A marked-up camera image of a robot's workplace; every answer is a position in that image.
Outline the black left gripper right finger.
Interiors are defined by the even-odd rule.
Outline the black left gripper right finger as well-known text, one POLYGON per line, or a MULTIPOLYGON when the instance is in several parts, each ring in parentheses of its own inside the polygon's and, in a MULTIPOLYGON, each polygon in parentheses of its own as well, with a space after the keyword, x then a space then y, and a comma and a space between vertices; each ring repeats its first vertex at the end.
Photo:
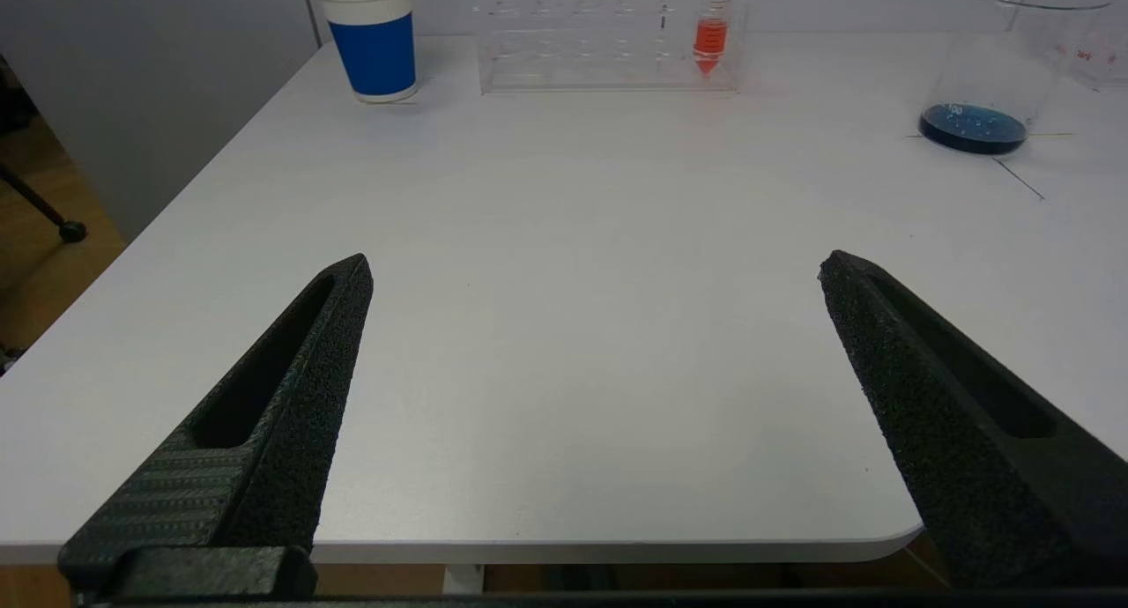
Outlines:
POLYGON ((1123 588, 1123 458, 876 263, 831 252, 819 280, 952 581, 1123 588))

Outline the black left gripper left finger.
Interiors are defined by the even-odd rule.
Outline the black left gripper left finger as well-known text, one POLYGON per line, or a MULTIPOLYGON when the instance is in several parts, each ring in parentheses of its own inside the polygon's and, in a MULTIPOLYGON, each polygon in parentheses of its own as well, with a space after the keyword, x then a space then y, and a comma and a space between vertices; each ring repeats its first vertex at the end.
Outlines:
POLYGON ((319 271, 59 552, 74 597, 311 597, 310 559, 372 298, 319 271))

